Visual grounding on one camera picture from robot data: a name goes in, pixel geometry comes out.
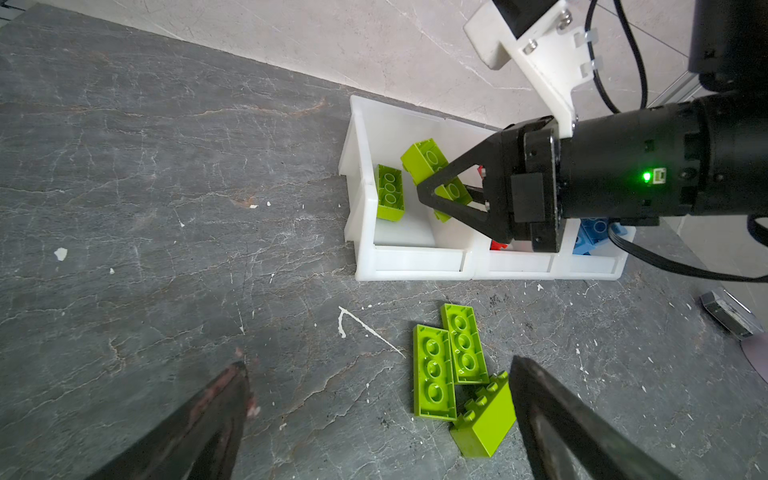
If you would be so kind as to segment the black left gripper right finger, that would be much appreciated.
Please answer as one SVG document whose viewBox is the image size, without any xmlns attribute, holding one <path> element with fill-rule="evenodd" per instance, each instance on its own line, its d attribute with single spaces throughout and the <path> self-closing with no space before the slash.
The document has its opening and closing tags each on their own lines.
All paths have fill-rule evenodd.
<svg viewBox="0 0 768 480">
<path fill-rule="evenodd" d="M 513 358 L 509 387 L 534 478 L 575 479 L 573 459 L 593 479 L 677 477 L 533 359 Z"/>
</svg>

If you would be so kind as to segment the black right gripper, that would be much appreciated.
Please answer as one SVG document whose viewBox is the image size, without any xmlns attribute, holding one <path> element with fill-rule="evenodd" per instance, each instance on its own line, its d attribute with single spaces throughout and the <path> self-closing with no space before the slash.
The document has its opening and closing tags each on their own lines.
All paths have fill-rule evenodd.
<svg viewBox="0 0 768 480">
<path fill-rule="evenodd" d="M 488 211 L 435 193 L 454 177 Z M 701 177 L 702 113 L 686 102 L 588 120 L 569 139 L 544 120 L 507 128 L 416 187 L 422 204 L 493 241 L 557 252 L 570 218 L 644 225 L 694 213 Z"/>
</svg>

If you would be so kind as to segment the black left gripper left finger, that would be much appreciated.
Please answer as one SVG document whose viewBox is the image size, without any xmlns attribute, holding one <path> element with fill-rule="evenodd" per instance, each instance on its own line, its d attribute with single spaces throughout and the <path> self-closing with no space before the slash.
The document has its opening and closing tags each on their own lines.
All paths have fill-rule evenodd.
<svg viewBox="0 0 768 480">
<path fill-rule="evenodd" d="M 229 479 L 251 401 L 246 365 L 215 379 L 91 479 Z"/>
</svg>

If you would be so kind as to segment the blue lego brick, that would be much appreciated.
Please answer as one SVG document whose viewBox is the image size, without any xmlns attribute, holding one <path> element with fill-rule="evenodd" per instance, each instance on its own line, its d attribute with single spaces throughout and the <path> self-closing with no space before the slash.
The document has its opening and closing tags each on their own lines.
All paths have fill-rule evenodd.
<svg viewBox="0 0 768 480">
<path fill-rule="evenodd" d="M 607 218 L 582 219 L 575 240 L 573 254 L 589 255 L 594 249 L 610 242 L 610 233 L 625 236 L 628 231 L 618 223 L 611 223 Z"/>
</svg>

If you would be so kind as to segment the green lego brick top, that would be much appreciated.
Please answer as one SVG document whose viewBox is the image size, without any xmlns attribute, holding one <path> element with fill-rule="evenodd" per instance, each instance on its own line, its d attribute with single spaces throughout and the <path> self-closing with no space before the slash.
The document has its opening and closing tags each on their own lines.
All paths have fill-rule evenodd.
<svg viewBox="0 0 768 480">
<path fill-rule="evenodd" d="M 378 195 L 377 218 L 399 222 L 405 215 L 402 171 L 379 164 L 375 167 L 375 183 Z"/>
</svg>

